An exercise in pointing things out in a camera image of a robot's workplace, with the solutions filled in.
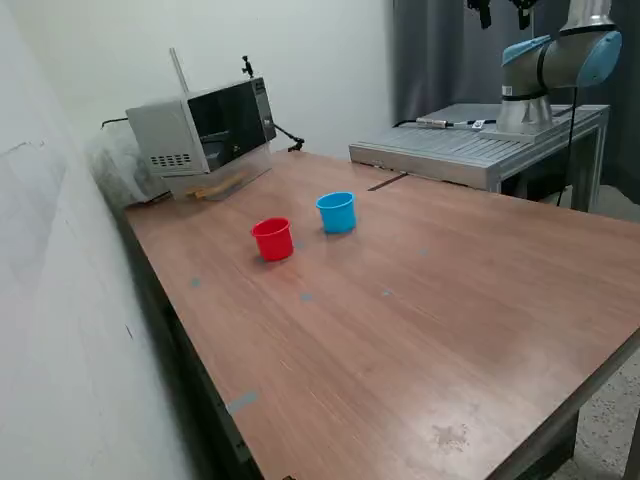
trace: floor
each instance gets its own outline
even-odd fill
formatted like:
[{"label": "floor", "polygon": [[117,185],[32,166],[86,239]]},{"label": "floor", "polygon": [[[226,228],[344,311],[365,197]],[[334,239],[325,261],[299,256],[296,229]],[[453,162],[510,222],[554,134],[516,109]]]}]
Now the floor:
[{"label": "floor", "polygon": [[[556,199],[557,196],[547,200],[555,203]],[[570,203],[569,189],[563,195],[562,206]],[[609,186],[601,187],[594,213],[640,222],[640,205]],[[575,457],[552,479],[620,479],[639,409],[640,351],[582,408]]]}]

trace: wooden table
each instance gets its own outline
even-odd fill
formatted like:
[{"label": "wooden table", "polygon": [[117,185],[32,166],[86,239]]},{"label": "wooden table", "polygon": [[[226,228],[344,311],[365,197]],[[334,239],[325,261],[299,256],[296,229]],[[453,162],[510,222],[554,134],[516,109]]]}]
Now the wooden table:
[{"label": "wooden table", "polygon": [[[638,346],[640,226],[279,154],[128,218],[262,474],[514,478]],[[326,236],[315,199],[356,196]],[[291,219],[265,264],[249,230]],[[628,478],[638,478],[637,471]]]}]

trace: black cable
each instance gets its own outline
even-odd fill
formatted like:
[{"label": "black cable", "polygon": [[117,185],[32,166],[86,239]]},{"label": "black cable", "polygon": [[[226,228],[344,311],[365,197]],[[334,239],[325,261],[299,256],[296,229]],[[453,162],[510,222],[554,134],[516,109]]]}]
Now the black cable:
[{"label": "black cable", "polygon": [[562,200],[562,194],[564,193],[564,189],[567,185],[567,180],[569,177],[569,170],[571,169],[571,144],[573,141],[573,126],[576,123],[576,108],[578,107],[578,87],[573,88],[573,105],[571,107],[571,126],[569,127],[569,144],[567,145],[567,166],[565,167],[564,179],[562,181],[562,190],[560,190],[560,195],[558,195],[558,201],[556,202],[556,207],[560,206],[560,201]]},{"label": "black cable", "polygon": [[413,120],[400,120],[398,123],[396,123],[393,128],[397,128],[401,125],[404,125],[405,123],[416,123],[416,119],[414,118]]},{"label": "black cable", "polygon": [[295,135],[287,132],[284,128],[279,127],[275,123],[273,124],[273,126],[275,127],[276,130],[281,131],[287,137],[289,137],[291,140],[296,142],[295,145],[293,145],[292,147],[289,147],[289,149],[288,149],[289,152],[299,152],[300,150],[302,150],[302,146],[304,145],[304,138],[296,137]]},{"label": "black cable", "polygon": [[102,122],[102,126],[100,127],[100,130],[102,130],[104,126],[108,125],[109,123],[124,122],[126,120],[129,120],[129,119],[125,117],[125,118],[114,118],[113,120],[105,120],[104,122]]},{"label": "black cable", "polygon": [[[456,123],[447,122],[446,125],[447,125],[447,128],[449,128],[449,127],[453,127],[455,125],[462,124],[462,123],[466,123],[467,125],[473,125],[476,122],[477,122],[477,120],[466,120],[465,122],[456,122]],[[393,128],[400,127],[400,126],[404,125],[405,123],[417,123],[417,122],[415,121],[415,119],[414,120],[400,120],[398,123],[396,123],[393,126]],[[496,123],[495,120],[485,120],[484,121],[485,125],[495,125],[495,123]]]}]

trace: metal table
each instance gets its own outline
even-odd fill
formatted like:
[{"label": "metal table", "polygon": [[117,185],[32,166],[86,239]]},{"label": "metal table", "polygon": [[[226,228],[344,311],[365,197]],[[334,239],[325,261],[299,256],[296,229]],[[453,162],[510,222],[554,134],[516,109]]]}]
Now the metal table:
[{"label": "metal table", "polygon": [[[499,193],[502,182],[565,148],[571,110],[554,105],[554,127],[534,143],[486,138],[472,130],[433,129],[406,124],[349,146],[351,161],[445,180]],[[427,118],[459,122],[495,119],[500,105],[456,104]],[[583,105],[576,111],[571,208],[589,211],[596,203],[602,172],[609,107]]]}]

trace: table leg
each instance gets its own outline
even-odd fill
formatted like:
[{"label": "table leg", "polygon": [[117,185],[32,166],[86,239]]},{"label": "table leg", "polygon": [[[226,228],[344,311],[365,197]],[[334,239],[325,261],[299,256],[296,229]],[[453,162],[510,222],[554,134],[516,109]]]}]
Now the table leg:
[{"label": "table leg", "polygon": [[572,170],[573,195],[571,208],[588,212],[598,200],[602,157],[604,154],[604,134],[602,129],[576,140],[573,144]]},{"label": "table leg", "polygon": [[631,451],[623,480],[640,480],[640,414],[636,421],[636,430],[631,441]]},{"label": "table leg", "polygon": [[558,433],[551,448],[524,473],[520,474],[516,480],[542,480],[549,478],[564,465],[567,460],[573,458],[573,453],[576,448],[579,417],[580,414],[578,412]]}]

